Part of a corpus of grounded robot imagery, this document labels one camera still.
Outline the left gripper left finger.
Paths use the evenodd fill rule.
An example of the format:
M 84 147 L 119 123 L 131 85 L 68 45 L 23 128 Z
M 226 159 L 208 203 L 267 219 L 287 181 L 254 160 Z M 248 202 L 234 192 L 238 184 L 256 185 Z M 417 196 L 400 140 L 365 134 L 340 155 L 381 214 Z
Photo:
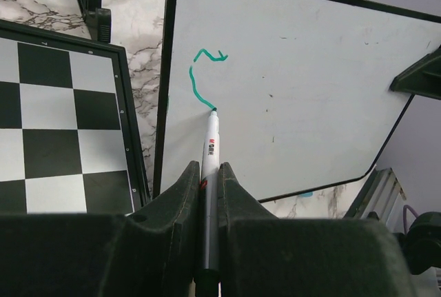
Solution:
M 129 216 L 1 217 L 2 296 L 186 296 L 193 278 L 200 167 Z

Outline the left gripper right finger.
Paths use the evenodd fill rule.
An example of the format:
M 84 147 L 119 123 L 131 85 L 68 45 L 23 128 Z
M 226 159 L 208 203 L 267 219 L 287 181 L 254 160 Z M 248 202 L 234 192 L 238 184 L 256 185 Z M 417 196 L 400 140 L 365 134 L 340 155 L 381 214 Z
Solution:
M 218 175 L 223 296 L 414 296 L 396 238 L 367 219 L 278 218 Z

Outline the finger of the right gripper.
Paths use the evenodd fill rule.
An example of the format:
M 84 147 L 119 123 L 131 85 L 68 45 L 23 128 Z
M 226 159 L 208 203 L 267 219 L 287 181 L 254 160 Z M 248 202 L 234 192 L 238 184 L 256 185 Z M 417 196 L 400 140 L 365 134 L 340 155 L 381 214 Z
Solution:
M 422 57 L 396 76 L 389 89 L 431 99 L 441 97 L 440 48 Z

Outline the white green marker pen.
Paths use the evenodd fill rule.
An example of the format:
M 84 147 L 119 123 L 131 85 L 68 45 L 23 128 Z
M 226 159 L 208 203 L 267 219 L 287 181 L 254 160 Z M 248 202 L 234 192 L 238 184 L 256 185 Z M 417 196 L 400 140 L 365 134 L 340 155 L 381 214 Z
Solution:
M 217 109 L 210 112 L 201 168 L 201 260 L 194 276 L 196 296 L 217 296 L 220 282 L 218 238 L 218 172 L 220 134 Z

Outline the black framed whiteboard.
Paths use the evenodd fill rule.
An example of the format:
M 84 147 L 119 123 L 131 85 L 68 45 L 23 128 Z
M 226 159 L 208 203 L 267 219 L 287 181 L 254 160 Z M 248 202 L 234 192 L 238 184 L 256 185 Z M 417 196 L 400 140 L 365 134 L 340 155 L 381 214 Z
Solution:
M 440 18 L 367 0 L 165 0 L 153 192 L 202 156 L 269 201 L 360 180 L 411 102 L 396 76 L 440 46 Z

